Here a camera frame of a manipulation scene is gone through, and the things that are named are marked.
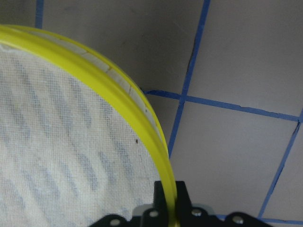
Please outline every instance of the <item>white fabric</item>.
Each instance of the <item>white fabric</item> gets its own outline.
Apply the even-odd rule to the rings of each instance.
[[[0,226],[85,227],[152,203],[158,172],[115,109],[62,69],[0,45]]]

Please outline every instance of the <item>woven fabric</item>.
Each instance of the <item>woven fabric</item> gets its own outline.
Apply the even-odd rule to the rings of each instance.
[[[67,72],[0,45],[0,106],[0,226],[84,227],[152,203],[145,146]]]

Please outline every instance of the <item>black metal bracket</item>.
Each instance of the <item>black metal bracket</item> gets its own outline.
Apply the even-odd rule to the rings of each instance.
[[[209,215],[201,207],[193,207],[185,183],[176,181],[177,202],[176,217],[180,227],[271,227],[270,225],[241,212],[235,212],[220,220],[215,215]],[[103,217],[90,227],[167,227],[168,211],[160,181],[154,185],[153,206],[141,216],[134,216],[130,221],[111,214]]]

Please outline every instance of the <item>gray floor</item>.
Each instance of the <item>gray floor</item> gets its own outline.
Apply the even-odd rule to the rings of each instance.
[[[149,91],[194,202],[220,217],[303,225],[303,1],[211,0],[186,93],[203,3],[45,0],[43,28],[98,50]],[[34,26],[35,7],[3,0],[0,22]]]

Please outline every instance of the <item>silver screw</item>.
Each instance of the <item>silver screw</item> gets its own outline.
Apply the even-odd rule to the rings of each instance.
[[[118,226],[120,224],[120,220],[119,219],[113,219],[110,221],[110,226]]]
[[[242,225],[242,224],[244,223],[244,219],[243,219],[242,217],[240,217],[240,216],[234,216],[234,217],[232,218],[232,221],[233,221],[234,223],[240,224],[240,225]]]
[[[157,217],[158,215],[159,215],[159,212],[156,211],[156,210],[152,210],[152,211],[150,212],[150,216],[151,216],[152,218],[155,218],[155,217]]]
[[[191,214],[196,217],[199,217],[202,215],[202,211],[200,209],[192,209]]]

